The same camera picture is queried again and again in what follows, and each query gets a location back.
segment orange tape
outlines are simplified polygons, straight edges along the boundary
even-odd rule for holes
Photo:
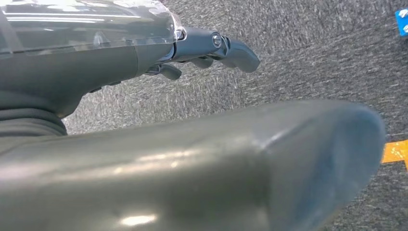
[[[385,145],[382,163],[405,161],[408,170],[408,140],[387,143]]]

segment robotic hand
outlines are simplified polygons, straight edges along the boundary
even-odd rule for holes
[[[0,108],[34,108],[64,118],[81,98],[143,74],[178,79],[169,63],[244,72],[257,56],[216,31],[183,27],[151,0],[0,1]]]

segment robotic finger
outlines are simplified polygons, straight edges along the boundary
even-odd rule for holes
[[[160,63],[149,69],[147,75],[163,74],[169,79],[178,79],[181,72],[166,63],[190,62],[199,68],[209,68],[216,60],[226,67],[239,68],[246,73],[254,72],[260,64],[256,54],[247,45],[213,30],[185,27],[181,40],[174,46],[173,56],[160,60]]]

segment blue object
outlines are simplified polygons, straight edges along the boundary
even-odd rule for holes
[[[395,18],[396,18],[396,23],[398,24],[398,30],[399,30],[399,34],[401,36],[407,36],[408,33],[404,31],[404,27],[408,26],[408,13],[406,14],[405,17],[401,17],[400,16],[400,12],[404,12],[404,11],[408,11],[407,8],[404,8],[400,11],[397,11],[395,13]]]

